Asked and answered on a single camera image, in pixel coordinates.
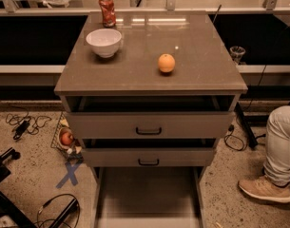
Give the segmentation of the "grey bottom drawer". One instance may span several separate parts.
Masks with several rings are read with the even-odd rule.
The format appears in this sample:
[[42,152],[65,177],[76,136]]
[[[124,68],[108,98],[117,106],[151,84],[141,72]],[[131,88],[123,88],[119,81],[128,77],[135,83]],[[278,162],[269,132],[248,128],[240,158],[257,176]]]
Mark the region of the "grey bottom drawer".
[[93,228],[206,228],[195,167],[108,167]]

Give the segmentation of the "grey drawer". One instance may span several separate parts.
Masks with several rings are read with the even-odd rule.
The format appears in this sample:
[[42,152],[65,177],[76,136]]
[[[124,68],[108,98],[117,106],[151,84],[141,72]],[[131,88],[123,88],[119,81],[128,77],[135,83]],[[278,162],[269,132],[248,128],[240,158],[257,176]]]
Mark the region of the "grey drawer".
[[108,167],[93,228],[206,228],[195,167]]
[[209,139],[223,137],[233,111],[75,112],[66,115],[79,139]]
[[82,150],[92,167],[207,166],[214,139],[97,140]]

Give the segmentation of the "grey three-drawer cabinet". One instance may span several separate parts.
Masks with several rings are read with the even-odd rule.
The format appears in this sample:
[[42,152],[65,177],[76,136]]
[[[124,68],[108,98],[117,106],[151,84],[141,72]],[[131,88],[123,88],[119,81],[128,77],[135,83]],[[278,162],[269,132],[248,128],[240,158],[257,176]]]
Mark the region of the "grey three-drawer cabinet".
[[[122,33],[111,58],[95,55],[79,38],[55,91],[68,113],[233,111],[246,84],[209,16],[195,11],[124,11]],[[169,73],[158,68],[162,54],[175,59]],[[101,172],[92,167],[97,199]],[[96,212],[93,204],[91,226]]]

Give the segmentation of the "grey middle drawer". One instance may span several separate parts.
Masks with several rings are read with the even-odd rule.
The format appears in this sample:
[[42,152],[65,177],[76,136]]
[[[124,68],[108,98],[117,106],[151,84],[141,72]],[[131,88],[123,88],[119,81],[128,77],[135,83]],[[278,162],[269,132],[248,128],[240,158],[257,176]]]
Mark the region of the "grey middle drawer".
[[92,167],[207,166],[214,139],[97,140],[82,150]]

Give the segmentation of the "grey top drawer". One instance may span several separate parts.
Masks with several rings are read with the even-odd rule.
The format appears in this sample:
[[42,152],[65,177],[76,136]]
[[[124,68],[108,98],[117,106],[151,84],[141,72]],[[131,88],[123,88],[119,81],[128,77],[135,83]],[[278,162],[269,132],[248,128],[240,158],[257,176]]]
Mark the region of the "grey top drawer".
[[223,137],[233,111],[75,112],[66,115],[79,139],[209,139]]

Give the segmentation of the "orange fruit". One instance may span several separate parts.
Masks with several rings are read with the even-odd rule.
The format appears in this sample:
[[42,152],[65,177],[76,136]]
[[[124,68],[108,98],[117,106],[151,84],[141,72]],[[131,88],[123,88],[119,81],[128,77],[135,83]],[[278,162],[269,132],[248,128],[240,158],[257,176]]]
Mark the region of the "orange fruit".
[[170,54],[162,54],[158,59],[158,68],[162,73],[169,73],[175,67],[175,59]]

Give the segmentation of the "white ceramic bowl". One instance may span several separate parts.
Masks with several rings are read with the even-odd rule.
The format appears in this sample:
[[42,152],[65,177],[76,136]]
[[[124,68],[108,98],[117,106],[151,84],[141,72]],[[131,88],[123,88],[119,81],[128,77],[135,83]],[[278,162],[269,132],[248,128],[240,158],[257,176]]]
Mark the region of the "white ceramic bowl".
[[118,51],[121,40],[121,32],[113,28],[96,29],[86,37],[91,50],[102,58],[112,57]]

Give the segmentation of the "red apple in basket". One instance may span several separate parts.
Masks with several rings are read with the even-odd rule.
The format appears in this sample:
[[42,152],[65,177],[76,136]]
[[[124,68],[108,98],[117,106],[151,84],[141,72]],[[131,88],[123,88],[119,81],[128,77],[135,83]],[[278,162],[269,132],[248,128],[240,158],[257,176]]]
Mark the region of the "red apple in basket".
[[70,145],[73,142],[73,136],[71,133],[64,133],[61,138],[60,141],[63,145]]

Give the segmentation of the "blue tape cross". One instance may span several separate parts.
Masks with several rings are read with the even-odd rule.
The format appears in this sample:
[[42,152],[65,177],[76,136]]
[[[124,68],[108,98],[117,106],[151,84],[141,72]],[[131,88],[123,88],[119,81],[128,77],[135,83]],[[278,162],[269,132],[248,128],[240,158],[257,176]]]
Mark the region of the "blue tape cross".
[[82,164],[82,161],[77,161],[74,163],[71,163],[70,161],[67,161],[65,163],[65,168],[67,169],[67,173],[62,177],[62,179],[58,182],[56,187],[58,189],[62,188],[68,181],[71,182],[73,186],[78,184],[75,172]]

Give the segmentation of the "clear glass cup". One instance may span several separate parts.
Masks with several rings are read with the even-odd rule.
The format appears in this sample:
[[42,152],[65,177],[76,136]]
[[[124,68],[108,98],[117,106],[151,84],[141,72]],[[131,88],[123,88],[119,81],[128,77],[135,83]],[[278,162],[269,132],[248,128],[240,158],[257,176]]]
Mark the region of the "clear glass cup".
[[245,54],[246,50],[240,46],[233,46],[229,49],[232,60],[238,65]]

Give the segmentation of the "crushed red soda can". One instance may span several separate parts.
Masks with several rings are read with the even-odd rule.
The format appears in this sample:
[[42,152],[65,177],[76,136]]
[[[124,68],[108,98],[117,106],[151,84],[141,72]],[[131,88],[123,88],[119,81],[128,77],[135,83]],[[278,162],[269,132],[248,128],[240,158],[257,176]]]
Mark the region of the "crushed red soda can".
[[103,25],[106,28],[113,28],[116,25],[116,15],[113,0],[99,0],[103,16]]

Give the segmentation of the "black metal bar right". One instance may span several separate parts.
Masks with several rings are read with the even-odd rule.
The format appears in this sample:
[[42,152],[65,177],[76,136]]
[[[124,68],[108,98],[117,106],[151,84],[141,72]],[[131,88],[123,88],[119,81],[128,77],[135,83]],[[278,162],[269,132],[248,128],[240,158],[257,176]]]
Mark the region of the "black metal bar right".
[[254,133],[251,130],[250,125],[248,124],[247,120],[245,119],[245,116],[243,114],[243,111],[242,111],[240,104],[236,104],[235,111],[236,111],[236,114],[240,120],[242,128],[243,128],[243,130],[248,138],[248,145],[251,149],[254,149],[258,145],[258,142],[257,142],[257,139],[256,139]]

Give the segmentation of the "tan sneaker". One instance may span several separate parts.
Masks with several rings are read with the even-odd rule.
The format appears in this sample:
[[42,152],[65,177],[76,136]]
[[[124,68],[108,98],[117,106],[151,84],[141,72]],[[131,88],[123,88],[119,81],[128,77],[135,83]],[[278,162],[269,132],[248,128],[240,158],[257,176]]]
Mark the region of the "tan sneaker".
[[238,186],[251,198],[277,203],[290,202],[290,188],[288,186],[278,187],[266,176],[255,180],[240,180]]

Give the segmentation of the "person leg in light trousers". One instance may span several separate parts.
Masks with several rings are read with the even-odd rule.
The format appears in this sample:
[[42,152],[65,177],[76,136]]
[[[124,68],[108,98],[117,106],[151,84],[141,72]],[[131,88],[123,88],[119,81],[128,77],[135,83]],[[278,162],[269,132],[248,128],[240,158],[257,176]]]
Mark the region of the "person leg in light trousers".
[[273,110],[266,126],[265,175],[277,186],[290,182],[290,105]]

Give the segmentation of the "black stand lower left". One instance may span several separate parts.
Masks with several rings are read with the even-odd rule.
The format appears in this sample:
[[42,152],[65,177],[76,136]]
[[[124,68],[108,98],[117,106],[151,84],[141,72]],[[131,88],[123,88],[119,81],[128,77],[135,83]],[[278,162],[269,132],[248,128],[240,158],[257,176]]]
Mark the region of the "black stand lower left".
[[0,211],[3,215],[8,216],[17,228],[36,228],[35,224],[10,199],[13,189],[6,190],[4,184],[6,178],[11,174],[7,164],[19,158],[20,153],[12,147],[0,154]]

